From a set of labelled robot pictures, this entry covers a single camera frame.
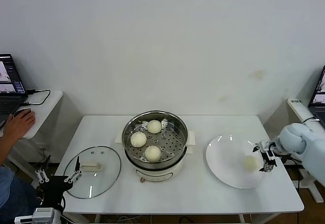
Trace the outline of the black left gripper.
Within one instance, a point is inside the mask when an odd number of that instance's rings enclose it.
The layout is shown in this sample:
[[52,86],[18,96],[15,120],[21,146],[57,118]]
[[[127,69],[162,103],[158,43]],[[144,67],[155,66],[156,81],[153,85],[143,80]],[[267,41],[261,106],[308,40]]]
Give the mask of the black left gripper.
[[82,175],[80,170],[80,156],[77,156],[74,173],[72,176],[47,176],[48,165],[51,155],[49,155],[35,171],[40,183],[40,188],[44,192],[42,206],[60,206],[64,192],[70,190]]

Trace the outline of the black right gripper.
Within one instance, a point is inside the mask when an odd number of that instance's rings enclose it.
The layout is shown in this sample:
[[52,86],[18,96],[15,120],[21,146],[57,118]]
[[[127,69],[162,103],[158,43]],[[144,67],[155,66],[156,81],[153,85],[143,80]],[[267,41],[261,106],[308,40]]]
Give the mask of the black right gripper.
[[275,154],[273,152],[275,144],[266,144],[263,146],[263,167],[259,169],[260,172],[270,172],[277,166]]

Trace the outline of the person right hand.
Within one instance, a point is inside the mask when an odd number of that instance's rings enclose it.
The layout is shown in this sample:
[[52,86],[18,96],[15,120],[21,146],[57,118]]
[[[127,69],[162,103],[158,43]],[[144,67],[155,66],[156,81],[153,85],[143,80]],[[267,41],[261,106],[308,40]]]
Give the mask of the person right hand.
[[3,138],[19,140],[23,138],[35,122],[35,113],[31,109],[23,110],[16,116],[10,115],[4,126]]

